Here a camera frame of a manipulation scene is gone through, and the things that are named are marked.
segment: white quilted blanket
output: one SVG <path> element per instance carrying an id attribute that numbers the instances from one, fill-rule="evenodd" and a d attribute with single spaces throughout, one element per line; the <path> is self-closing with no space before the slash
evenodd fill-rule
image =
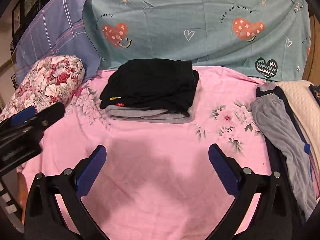
<path id="1" fill-rule="evenodd" d="M 309 90 L 311 84 L 306 80 L 276 82 L 284 91 L 289 105 L 301 124 L 301 130 L 311 145 L 311 154 L 320 167 L 320 107 Z"/>

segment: teal fabric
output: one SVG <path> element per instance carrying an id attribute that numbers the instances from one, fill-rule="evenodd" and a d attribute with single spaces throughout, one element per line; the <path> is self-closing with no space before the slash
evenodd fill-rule
<path id="1" fill-rule="evenodd" d="M 305 0 L 87 0 L 83 21 L 100 69 L 167 58 L 291 81 L 310 47 Z"/>

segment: pink bedsheet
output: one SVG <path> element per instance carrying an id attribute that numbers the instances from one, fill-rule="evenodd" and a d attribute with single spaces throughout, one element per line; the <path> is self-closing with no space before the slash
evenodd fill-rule
<path id="1" fill-rule="evenodd" d="M 76 93 L 66 116 L 46 131 L 43 153 L 23 170 L 28 188 L 36 173 L 60 174 L 102 144 L 107 161 L 82 201 L 110 239 L 206 239 L 234 199 L 209 162 L 209 146 L 217 143 L 255 173 L 271 171 L 249 108 L 257 84 L 264 82 L 218 66 L 194 69 L 200 75 L 195 117 L 186 124 L 108 119 L 99 110 L 99 95 L 114 71 L 100 72 Z M 258 198 L 238 232 L 247 228 Z M 58 202 L 76 231 L 61 198 Z"/>

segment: metal bolt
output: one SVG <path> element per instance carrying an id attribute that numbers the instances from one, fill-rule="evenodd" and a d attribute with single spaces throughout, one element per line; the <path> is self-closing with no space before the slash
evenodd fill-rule
<path id="1" fill-rule="evenodd" d="M 43 126 L 47 126 L 48 125 L 48 121 L 47 120 L 43 120 L 41 123 L 42 123 Z"/>
<path id="2" fill-rule="evenodd" d="M 275 176 L 276 178 L 280 178 L 280 173 L 278 172 L 278 171 L 275 171 L 274 173 L 273 173 L 273 176 Z"/>
<path id="3" fill-rule="evenodd" d="M 252 173 L 252 170 L 250 168 L 244 168 L 243 172 L 247 175 L 250 175 Z"/>
<path id="4" fill-rule="evenodd" d="M 40 178 L 42 178 L 42 175 L 43 175 L 43 173 L 42 173 L 42 172 L 37 173 L 37 174 L 36 174 L 36 179 L 40 179 Z"/>
<path id="5" fill-rule="evenodd" d="M 66 175 L 66 176 L 70 175 L 71 173 L 72 173 L 72 169 L 65 169 L 63 171 L 63 174 Z"/>

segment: blue gripper pad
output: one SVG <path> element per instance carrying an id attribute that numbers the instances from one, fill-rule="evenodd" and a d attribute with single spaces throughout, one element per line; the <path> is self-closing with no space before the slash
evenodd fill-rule
<path id="1" fill-rule="evenodd" d="M 87 196 L 106 159 L 107 151 L 102 145 L 99 145 L 88 159 L 84 159 L 87 165 L 76 181 L 78 199 Z"/>
<path id="2" fill-rule="evenodd" d="M 226 156 L 216 144 L 212 144 L 209 148 L 209 160 L 227 193 L 237 197 L 240 193 L 239 180 L 227 163 Z"/>
<path id="3" fill-rule="evenodd" d="M 36 115 L 36 109 L 34 106 L 29 106 L 28 108 L 22 110 L 21 112 L 15 114 L 11 118 L 11 127 L 21 125 L 25 121 L 29 120 L 31 117 Z"/>

